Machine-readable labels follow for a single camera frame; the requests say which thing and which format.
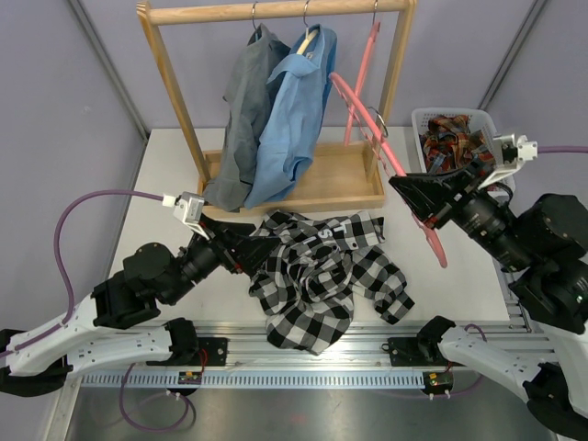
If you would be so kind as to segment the black white checkered shirt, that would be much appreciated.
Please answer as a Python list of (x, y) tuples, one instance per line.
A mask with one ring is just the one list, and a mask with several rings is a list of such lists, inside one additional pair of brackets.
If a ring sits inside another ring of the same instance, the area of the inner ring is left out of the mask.
[(381, 217), (359, 211), (311, 220), (273, 210), (256, 235), (280, 241), (249, 288), (266, 315), (266, 340), (279, 349), (325, 351), (350, 327), (355, 296), (389, 325), (414, 306), (405, 275), (382, 249)]

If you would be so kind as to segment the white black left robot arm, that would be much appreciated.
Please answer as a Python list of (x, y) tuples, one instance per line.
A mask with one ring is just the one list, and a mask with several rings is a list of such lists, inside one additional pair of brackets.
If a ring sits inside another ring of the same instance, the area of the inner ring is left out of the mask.
[(37, 397), (59, 390), (69, 379), (119, 365), (186, 366), (202, 361), (195, 325), (175, 318), (141, 333), (138, 326), (174, 306), (217, 268), (253, 277), (280, 245), (254, 235), (249, 223), (205, 218), (200, 232), (173, 255), (161, 243), (142, 245), (123, 268), (94, 287), (61, 318), (34, 331), (4, 329), (1, 391)]

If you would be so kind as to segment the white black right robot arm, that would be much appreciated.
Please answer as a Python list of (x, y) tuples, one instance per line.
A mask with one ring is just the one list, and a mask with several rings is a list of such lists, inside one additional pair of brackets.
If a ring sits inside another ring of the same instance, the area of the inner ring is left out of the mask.
[(587, 209), (571, 195), (548, 193), (515, 216), (492, 198), (486, 184), (494, 168), (480, 160), (441, 175), (390, 178), (424, 226), (454, 222), (517, 274), (509, 290), (552, 344), (556, 362), (525, 361), (436, 316), (417, 334), (418, 356), (482, 374), (516, 395), (547, 429), (587, 437)]

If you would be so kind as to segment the pink hanger with chrome hook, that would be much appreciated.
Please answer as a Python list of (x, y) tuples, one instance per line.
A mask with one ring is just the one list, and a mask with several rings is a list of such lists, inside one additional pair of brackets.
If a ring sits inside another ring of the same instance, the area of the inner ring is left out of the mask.
[[(376, 159), (382, 163), (388, 177), (405, 178), (407, 173), (388, 143), (386, 127), (381, 128), (371, 117), (368, 109), (339, 73), (331, 73), (330, 79), (338, 95), (345, 101), (352, 120), (357, 123), (364, 137), (371, 144), (374, 144), (372, 152), (376, 155)], [(447, 268), (447, 256), (437, 233), (425, 226), (413, 212), (411, 212), (411, 215), (416, 225), (424, 233), (424, 237), (435, 254), (439, 265), (442, 268)]]

